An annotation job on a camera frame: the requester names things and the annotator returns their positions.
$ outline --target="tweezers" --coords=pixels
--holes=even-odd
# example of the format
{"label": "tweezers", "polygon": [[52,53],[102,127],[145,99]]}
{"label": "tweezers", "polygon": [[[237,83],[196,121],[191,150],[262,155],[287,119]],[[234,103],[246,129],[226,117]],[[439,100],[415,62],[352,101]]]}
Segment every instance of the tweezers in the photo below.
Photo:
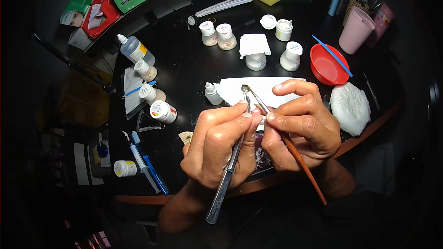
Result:
{"label": "tweezers", "polygon": [[[251,100],[243,87],[241,88],[241,91],[243,91],[243,97],[248,102],[248,108],[246,111],[249,113],[251,112]],[[229,182],[234,174],[235,164],[237,163],[238,154],[240,153],[244,137],[245,134],[241,135],[240,139],[238,139],[238,141],[234,144],[229,163],[224,167],[222,179],[219,187],[217,188],[217,192],[215,193],[211,208],[209,208],[208,214],[206,215],[206,221],[209,224],[215,224],[219,218],[220,208],[222,206],[221,204],[223,203],[224,196],[228,190]]]}

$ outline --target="toothbrush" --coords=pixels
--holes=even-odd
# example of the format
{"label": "toothbrush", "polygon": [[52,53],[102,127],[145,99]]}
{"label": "toothbrush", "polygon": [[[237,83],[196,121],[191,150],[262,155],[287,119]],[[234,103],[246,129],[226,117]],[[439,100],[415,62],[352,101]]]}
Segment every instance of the toothbrush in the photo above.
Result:
{"label": "toothbrush", "polygon": [[132,151],[132,154],[134,155],[134,158],[137,161],[137,164],[140,167],[141,172],[143,172],[146,175],[147,180],[149,181],[149,183],[151,184],[151,186],[155,189],[156,193],[159,193],[160,190],[157,187],[156,183],[154,182],[154,179],[152,179],[151,175],[149,174],[149,172],[147,171],[146,165],[143,163],[143,160],[141,159],[140,153],[138,152],[136,146],[130,142],[129,140],[129,136],[125,131],[121,131],[123,134],[125,134],[126,139],[128,140],[129,143],[129,148]]}
{"label": "toothbrush", "polygon": [[141,148],[140,148],[140,146],[139,146],[139,143],[140,143],[141,141],[140,141],[140,138],[139,138],[137,132],[136,132],[136,131],[132,131],[131,136],[132,136],[132,139],[133,139],[134,143],[136,144],[136,147],[137,147],[138,151],[142,154],[143,159],[146,161],[149,170],[151,171],[152,175],[154,176],[154,179],[156,180],[157,184],[160,186],[160,188],[161,188],[163,194],[164,194],[164,195],[168,195],[168,194],[169,194],[168,189],[166,188],[165,184],[164,184],[163,181],[160,179],[160,177],[159,177],[159,175],[157,174],[156,170],[155,170],[154,167],[152,166],[152,164],[151,164],[151,162],[150,162],[148,156],[147,156],[146,154],[144,154],[144,153],[141,151]]}

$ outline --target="blue toothbrush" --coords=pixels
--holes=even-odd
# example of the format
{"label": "blue toothbrush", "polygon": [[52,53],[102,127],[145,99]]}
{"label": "blue toothbrush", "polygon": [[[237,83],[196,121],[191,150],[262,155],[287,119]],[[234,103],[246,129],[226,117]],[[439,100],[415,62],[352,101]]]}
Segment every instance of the blue toothbrush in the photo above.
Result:
{"label": "blue toothbrush", "polygon": [[147,167],[149,168],[149,170],[151,171],[152,175],[154,176],[154,180],[156,181],[157,185],[160,187],[160,189],[162,190],[164,195],[168,195],[169,191],[166,188],[165,184],[163,183],[163,181],[160,179],[159,175],[157,174],[156,170],[154,169],[154,167],[152,166],[151,162],[149,161],[149,158],[147,157],[147,155],[145,155],[142,151],[141,148],[139,146],[140,143],[140,138],[137,134],[136,131],[132,131],[132,139],[137,147],[137,150],[140,152],[140,154],[143,156],[144,161],[147,164]]}
{"label": "blue toothbrush", "polygon": [[317,39],[314,35],[311,35],[316,41],[318,41],[319,44],[322,45],[322,47],[324,49],[326,49],[327,52],[329,52],[329,54],[331,54],[334,59],[341,65],[341,67],[349,74],[349,76],[353,76],[351,71],[349,71],[349,69],[345,66],[345,64],[343,64],[342,61],[340,61],[340,59],[337,57],[337,55],[335,55],[330,49],[329,47],[326,46],[326,44],[324,44],[323,42],[321,42],[319,39]]}

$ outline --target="pink cup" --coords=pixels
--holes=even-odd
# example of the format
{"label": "pink cup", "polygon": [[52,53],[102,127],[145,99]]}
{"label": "pink cup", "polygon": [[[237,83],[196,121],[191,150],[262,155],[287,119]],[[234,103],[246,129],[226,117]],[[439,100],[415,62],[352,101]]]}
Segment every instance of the pink cup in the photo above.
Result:
{"label": "pink cup", "polygon": [[353,7],[343,29],[338,44],[344,52],[354,54],[375,29],[371,17],[357,7]]}

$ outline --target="white plastic jar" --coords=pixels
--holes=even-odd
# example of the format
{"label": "white plastic jar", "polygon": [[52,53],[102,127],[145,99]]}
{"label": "white plastic jar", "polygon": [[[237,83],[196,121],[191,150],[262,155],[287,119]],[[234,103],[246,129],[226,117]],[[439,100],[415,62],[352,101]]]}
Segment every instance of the white plastic jar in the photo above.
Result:
{"label": "white plastic jar", "polygon": [[292,34],[292,21],[286,19],[280,19],[275,26],[275,36],[280,41],[286,42],[291,39]]}
{"label": "white plastic jar", "polygon": [[118,160],[114,163],[114,172],[118,177],[130,177],[137,173],[137,166],[131,160]]}
{"label": "white plastic jar", "polygon": [[214,24],[212,21],[202,22],[199,26],[200,31],[202,32],[202,41],[206,46],[216,45],[219,41],[219,36],[215,31]]}
{"label": "white plastic jar", "polygon": [[154,80],[157,76],[157,69],[150,66],[143,59],[138,60],[134,65],[134,70],[140,74],[141,78],[147,82]]}
{"label": "white plastic jar", "polygon": [[246,55],[246,66],[254,71],[262,70],[266,67],[266,55],[264,53]]}
{"label": "white plastic jar", "polygon": [[177,118],[177,110],[163,100],[156,100],[152,103],[149,111],[153,119],[165,124],[171,124]]}
{"label": "white plastic jar", "polygon": [[143,84],[143,86],[141,86],[139,90],[139,97],[144,99],[149,106],[151,106],[156,100],[166,101],[166,94],[164,91],[155,89],[148,84]]}
{"label": "white plastic jar", "polygon": [[281,54],[280,65],[287,71],[296,71],[300,66],[300,55],[303,53],[303,47],[295,41],[286,44],[286,50]]}
{"label": "white plastic jar", "polygon": [[237,45],[237,39],[232,34],[231,25],[222,23],[217,26],[217,35],[219,36],[218,45],[223,50],[231,50]]}

